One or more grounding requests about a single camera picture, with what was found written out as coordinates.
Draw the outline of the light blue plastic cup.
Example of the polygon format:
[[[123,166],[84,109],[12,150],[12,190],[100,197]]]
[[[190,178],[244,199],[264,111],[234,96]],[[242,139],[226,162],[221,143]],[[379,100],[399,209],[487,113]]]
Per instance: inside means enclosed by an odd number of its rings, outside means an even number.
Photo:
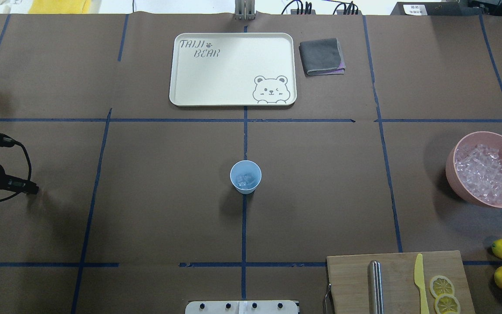
[[[262,172],[257,163],[242,160],[232,166],[229,173],[230,181],[237,191],[243,195],[253,193],[262,179]]]

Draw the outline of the pink bowl of ice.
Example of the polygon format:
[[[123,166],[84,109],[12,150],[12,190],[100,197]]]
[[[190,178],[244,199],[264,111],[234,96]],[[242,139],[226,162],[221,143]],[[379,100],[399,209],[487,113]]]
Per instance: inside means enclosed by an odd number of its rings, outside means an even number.
[[[462,137],[448,155],[445,175],[461,199],[502,208],[502,135],[478,131]]]

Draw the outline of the yellow folded cloth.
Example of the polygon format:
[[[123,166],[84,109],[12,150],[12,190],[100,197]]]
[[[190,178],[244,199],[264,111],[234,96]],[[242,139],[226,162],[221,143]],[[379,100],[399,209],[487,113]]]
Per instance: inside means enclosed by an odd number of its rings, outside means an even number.
[[[34,0],[28,14],[87,14],[91,0]]]

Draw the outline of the cream bear tray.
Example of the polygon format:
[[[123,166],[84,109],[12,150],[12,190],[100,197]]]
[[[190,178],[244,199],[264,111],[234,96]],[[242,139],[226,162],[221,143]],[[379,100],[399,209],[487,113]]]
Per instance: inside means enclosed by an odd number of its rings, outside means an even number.
[[[287,33],[179,34],[169,99],[178,107],[293,105],[293,38]]]

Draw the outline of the wooden cutting board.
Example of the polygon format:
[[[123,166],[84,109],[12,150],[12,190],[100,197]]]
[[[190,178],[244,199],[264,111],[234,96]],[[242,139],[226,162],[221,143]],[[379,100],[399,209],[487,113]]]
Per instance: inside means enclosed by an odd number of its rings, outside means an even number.
[[[446,276],[455,287],[462,314],[473,314],[471,294],[459,251],[422,252],[424,278]],[[327,257],[327,273],[337,314],[368,314],[368,268],[373,260],[382,267],[383,308],[386,314],[418,314],[420,290],[414,282],[417,253],[333,255]]]

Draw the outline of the yellow plastic knife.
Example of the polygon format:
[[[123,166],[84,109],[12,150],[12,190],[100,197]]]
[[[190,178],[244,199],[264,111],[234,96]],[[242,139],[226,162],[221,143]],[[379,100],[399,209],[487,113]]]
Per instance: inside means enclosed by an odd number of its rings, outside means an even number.
[[[427,292],[424,277],[424,256],[421,253],[417,254],[416,260],[414,262],[413,280],[419,292],[420,314],[429,314],[430,309],[427,302]]]

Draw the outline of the lemon slice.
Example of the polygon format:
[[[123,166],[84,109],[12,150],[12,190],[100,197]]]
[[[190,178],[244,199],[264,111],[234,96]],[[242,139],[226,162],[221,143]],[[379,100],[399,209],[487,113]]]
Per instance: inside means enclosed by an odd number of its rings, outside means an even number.
[[[434,310],[437,314],[460,314],[461,306],[454,295],[440,294],[434,301]]]
[[[446,276],[433,276],[429,283],[430,293],[437,299],[440,295],[455,295],[455,287]]]

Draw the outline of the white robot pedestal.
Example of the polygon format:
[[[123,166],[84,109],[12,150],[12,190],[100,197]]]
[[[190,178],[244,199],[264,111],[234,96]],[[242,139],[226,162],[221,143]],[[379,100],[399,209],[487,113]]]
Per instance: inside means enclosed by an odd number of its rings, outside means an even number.
[[[299,314],[294,300],[200,300],[191,301],[186,314]]]

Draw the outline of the aluminium frame post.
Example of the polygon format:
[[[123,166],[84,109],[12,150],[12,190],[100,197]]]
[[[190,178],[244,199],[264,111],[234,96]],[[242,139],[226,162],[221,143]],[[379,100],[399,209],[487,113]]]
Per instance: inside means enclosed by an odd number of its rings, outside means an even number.
[[[255,20],[255,0],[235,0],[235,20]]]

